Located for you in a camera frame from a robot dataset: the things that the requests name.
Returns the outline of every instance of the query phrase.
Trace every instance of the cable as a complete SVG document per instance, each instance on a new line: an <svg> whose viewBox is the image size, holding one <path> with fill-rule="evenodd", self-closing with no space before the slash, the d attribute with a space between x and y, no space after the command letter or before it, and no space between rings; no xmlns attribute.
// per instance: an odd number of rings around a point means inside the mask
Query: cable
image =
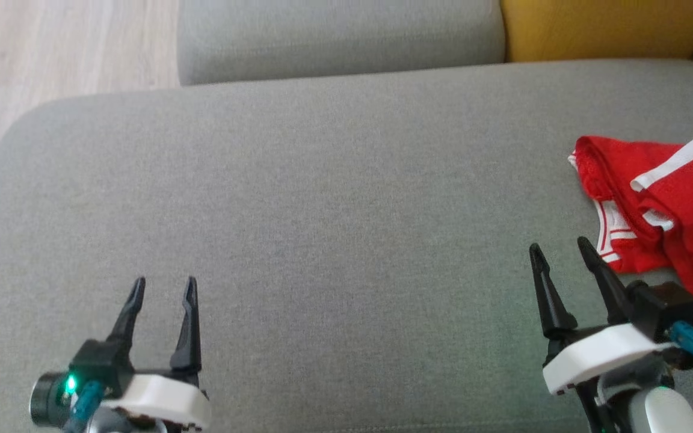
<svg viewBox="0 0 693 433"><path fill-rule="evenodd" d="M83 433L87 423L101 405L104 390L105 387L99 381L87 382L82 387L79 398L74 403L74 407L71 408L71 416L61 431L63 433Z"/></svg>

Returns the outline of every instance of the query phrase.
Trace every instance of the gray sofa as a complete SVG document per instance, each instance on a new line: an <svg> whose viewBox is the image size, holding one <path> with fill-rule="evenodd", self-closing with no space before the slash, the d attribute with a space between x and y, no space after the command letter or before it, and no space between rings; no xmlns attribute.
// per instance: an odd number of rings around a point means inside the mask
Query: gray sofa
<svg viewBox="0 0 693 433"><path fill-rule="evenodd" d="M328 28L387 19L350 9L381 4L343 2L352 13L334 12ZM424 16L428 4L408 7ZM182 77L501 60L497 3L471 17L464 4L446 7L461 28L470 22L484 32L478 40L459 32L448 38L459 48L407 48L393 63L379 38L351 40L359 32L344 33L347 44L313 42L269 57L205 52L208 35L228 29L211 28L190 9L200 5L187 2ZM278 41L321 25L318 14L295 13L300 21L285 27L290 11L273 10L267 21L237 17L245 27L229 40L261 38L271 22ZM446 20L420 23L421 33ZM409 25L398 34L412 38ZM468 44L481 46L461 48ZM336 46L366 53L339 69ZM286 65L287 55L295 61ZM546 342L528 263L529 244L539 242L567 307L589 318L582 325L605 320L575 244L597 234L597 217L566 161L585 134L690 140L693 62L234 82L33 110L0 144L0 431L36 430L26 413L31 384L65 368L85 338L107 334L138 275L149 287L132 361L166 365L190 274L200 283L211 431L586 431L576 398L552 397L544 386ZM693 406L693 372L678 375L677 386Z"/></svg>

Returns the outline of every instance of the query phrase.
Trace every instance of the yellow cushion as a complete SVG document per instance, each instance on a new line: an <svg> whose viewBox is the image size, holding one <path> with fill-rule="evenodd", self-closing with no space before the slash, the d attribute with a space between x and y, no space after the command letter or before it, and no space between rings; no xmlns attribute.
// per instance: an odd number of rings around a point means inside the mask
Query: yellow cushion
<svg viewBox="0 0 693 433"><path fill-rule="evenodd" d="M511 61L693 53L693 0L502 0Z"/></svg>

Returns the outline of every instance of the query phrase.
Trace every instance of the white stripe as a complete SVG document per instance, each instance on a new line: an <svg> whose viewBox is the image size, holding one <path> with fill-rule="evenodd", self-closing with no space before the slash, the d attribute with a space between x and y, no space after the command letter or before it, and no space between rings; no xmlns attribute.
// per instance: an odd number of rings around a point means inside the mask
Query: white stripe
<svg viewBox="0 0 693 433"><path fill-rule="evenodd" d="M684 167L684 165L689 164L691 161L693 161L693 140L686 143L686 145L673 154L670 159L658 165L658 167L633 179L632 182L630 182L630 188L635 190L635 192L640 192L649 188L654 182Z"/></svg>
<svg viewBox="0 0 693 433"><path fill-rule="evenodd" d="M637 239L638 236L633 232L611 233L611 239Z"/></svg>
<svg viewBox="0 0 693 433"><path fill-rule="evenodd" d="M627 220L622 216L622 213L619 211L619 206L617 206L615 201L608 200L603 202L603 209L608 219L609 233L614 230L630 230L630 224L628 224Z"/></svg>
<svg viewBox="0 0 693 433"><path fill-rule="evenodd" d="M654 209L649 209L643 214L643 219L654 227L662 227L662 230L669 231L674 227L673 221L668 219L664 214L657 212Z"/></svg>
<svg viewBox="0 0 693 433"><path fill-rule="evenodd" d="M570 164L574 165L574 169L577 170L577 172L578 172L578 171L579 171L579 167L577 167L577 155L576 155L575 153L572 153L572 154L568 157L568 161L570 162Z"/></svg>
<svg viewBox="0 0 693 433"><path fill-rule="evenodd" d="M605 219L603 217L603 203L597 202L595 200L592 200L592 203L595 203L595 210L597 211L597 222L599 223L599 229L597 230L597 244L595 244L595 248L597 249L598 254L605 254L611 251L611 243L607 242L605 245L603 244L603 239L606 236L607 230L607 227L604 224Z"/></svg>
<svg viewBox="0 0 693 433"><path fill-rule="evenodd" d="M603 261L605 261L606 263L611 263L611 262L615 262L615 261L619 260L620 258L621 257L619 257L618 253L613 253L613 254L607 255L606 257L603 257Z"/></svg>

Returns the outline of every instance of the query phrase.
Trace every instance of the sofa backrest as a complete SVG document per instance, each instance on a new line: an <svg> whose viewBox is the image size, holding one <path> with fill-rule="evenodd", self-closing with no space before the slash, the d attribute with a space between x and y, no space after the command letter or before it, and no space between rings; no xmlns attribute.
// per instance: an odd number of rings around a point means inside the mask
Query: sofa backrest
<svg viewBox="0 0 693 433"><path fill-rule="evenodd" d="M498 0L182 0L182 85L501 63Z"/></svg>

